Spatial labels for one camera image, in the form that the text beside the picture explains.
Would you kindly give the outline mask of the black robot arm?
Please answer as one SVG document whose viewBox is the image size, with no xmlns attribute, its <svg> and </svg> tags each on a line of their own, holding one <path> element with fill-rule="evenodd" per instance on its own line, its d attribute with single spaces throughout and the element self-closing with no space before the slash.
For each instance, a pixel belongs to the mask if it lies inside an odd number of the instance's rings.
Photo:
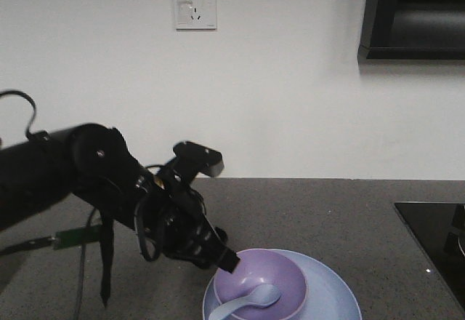
<svg viewBox="0 0 465 320">
<path fill-rule="evenodd" d="M 173 159 L 152 173 L 115 128 L 84 124 L 31 135 L 1 151 L 1 228 L 72 194 L 134 230 L 148 261 L 165 255 L 233 272 L 239 256 L 227 247 L 225 232 L 208 221 L 203 198 L 191 187 L 198 174 L 221 173 L 222 155 L 190 141 L 173 151 Z"/>
</svg>

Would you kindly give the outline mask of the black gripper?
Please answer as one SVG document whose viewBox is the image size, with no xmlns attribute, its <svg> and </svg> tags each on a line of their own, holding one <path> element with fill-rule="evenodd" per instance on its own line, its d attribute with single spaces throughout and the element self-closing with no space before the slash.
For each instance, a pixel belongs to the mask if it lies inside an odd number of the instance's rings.
<svg viewBox="0 0 465 320">
<path fill-rule="evenodd" d="M 195 262 L 202 269 L 216 267 L 233 273 L 240 262 L 226 246 L 227 234 L 213 228 L 206 217 L 202 195 L 191 187 L 198 167 L 159 167 L 152 173 L 142 168 L 137 188 L 143 191 L 134 208 L 134 229 L 139 250 L 149 262 L 160 255 Z"/>
</svg>

